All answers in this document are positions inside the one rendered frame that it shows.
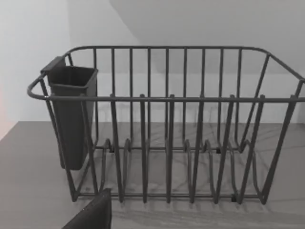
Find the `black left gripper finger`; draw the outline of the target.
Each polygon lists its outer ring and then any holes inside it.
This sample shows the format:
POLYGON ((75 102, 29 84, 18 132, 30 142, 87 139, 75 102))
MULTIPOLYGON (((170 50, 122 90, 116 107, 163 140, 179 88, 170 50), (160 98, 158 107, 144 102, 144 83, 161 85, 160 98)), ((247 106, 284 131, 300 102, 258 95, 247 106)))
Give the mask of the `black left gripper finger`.
POLYGON ((104 189, 61 229, 111 229, 111 190, 104 189))

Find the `dark grey cutlery holder cup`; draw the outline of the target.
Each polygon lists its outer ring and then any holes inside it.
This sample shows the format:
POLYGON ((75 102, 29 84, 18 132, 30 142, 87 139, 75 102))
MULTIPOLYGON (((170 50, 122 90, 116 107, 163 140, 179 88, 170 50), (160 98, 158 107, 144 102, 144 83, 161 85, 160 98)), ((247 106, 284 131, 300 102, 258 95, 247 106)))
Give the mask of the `dark grey cutlery holder cup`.
MULTIPOLYGON (((47 74, 51 93, 55 96, 93 97, 97 93, 98 70, 90 67, 67 66, 65 59, 55 57, 42 70, 47 74)), ((79 101, 58 101, 55 117, 61 123, 67 164, 70 170, 80 170, 87 155, 84 121, 79 101)))

